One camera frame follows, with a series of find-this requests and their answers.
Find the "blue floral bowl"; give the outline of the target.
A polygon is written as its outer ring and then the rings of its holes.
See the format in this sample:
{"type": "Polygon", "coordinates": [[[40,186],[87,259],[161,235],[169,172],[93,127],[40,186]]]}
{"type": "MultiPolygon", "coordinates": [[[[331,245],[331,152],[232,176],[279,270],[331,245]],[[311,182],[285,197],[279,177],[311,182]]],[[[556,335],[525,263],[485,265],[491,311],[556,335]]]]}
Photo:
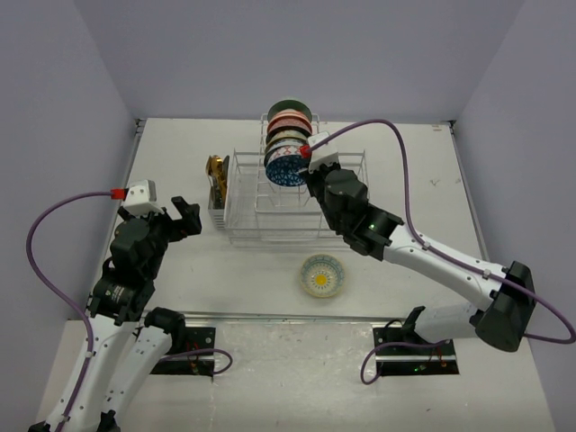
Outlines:
{"type": "Polygon", "coordinates": [[[276,143],[274,143],[272,146],[270,146],[266,152],[265,152],[265,156],[266,157],[271,157],[272,154],[278,150],[279,148],[283,147],[283,146],[293,146],[296,148],[301,147],[302,145],[304,145],[305,142],[298,140],[298,139],[281,139],[278,140],[276,143]]]}

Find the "orange leaf patterned bowl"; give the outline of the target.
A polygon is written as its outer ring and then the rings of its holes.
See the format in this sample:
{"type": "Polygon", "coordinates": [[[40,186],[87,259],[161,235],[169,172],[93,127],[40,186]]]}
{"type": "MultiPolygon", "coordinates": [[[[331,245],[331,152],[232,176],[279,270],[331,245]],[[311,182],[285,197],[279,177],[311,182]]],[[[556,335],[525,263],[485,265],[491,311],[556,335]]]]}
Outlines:
{"type": "Polygon", "coordinates": [[[293,139],[306,142],[311,133],[301,128],[273,130],[266,136],[265,144],[271,145],[278,140],[293,139]]]}

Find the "navy red patterned bowl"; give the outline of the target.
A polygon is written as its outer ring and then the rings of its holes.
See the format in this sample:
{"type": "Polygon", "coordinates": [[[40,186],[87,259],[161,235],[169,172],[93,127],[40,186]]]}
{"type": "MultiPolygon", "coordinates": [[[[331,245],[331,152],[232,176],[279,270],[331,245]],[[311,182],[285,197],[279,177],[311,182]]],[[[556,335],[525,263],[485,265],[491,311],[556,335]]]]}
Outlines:
{"type": "Polygon", "coordinates": [[[300,171],[306,160],[302,157],[300,147],[285,144],[273,149],[265,162],[266,178],[274,185],[298,187],[304,184],[300,171]]]}

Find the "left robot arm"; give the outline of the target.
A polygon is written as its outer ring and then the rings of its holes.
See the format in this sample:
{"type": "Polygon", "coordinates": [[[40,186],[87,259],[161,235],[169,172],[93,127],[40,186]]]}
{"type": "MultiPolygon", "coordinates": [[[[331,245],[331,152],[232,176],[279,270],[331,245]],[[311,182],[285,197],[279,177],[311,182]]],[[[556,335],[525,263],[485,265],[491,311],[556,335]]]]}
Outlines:
{"type": "Polygon", "coordinates": [[[202,231],[200,207],[176,196],[167,210],[142,187],[112,190],[120,200],[110,256],[84,308],[85,340],[73,373],[53,411],[32,431],[118,431],[122,417],[156,364],[187,341],[184,316],[146,312],[169,244],[202,231]]]}

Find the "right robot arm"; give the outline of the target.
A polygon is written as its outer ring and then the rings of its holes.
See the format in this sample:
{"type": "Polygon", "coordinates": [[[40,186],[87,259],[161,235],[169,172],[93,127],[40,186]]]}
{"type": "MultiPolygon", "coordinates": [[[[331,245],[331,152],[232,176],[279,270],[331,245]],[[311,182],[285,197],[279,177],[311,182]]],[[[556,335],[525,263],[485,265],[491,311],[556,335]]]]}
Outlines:
{"type": "Polygon", "coordinates": [[[314,172],[304,168],[300,176],[328,226],[356,253],[408,268],[466,300],[454,307],[413,309],[401,332],[409,352],[420,354],[442,338],[469,336],[500,351],[518,350],[536,306],[527,265],[497,265],[431,245],[401,217],[372,205],[367,186],[339,165],[314,172]]]}

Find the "yellow teal patterned bowl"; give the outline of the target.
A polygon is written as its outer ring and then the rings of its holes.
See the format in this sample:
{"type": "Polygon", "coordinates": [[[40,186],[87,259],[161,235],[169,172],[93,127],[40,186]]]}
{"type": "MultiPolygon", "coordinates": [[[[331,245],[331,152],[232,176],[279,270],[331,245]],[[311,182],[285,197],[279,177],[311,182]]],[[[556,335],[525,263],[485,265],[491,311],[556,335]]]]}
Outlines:
{"type": "Polygon", "coordinates": [[[347,281],[346,270],[336,257],[316,254],[304,260],[299,272],[301,288],[310,296],[328,299],[337,296],[347,281]]]}

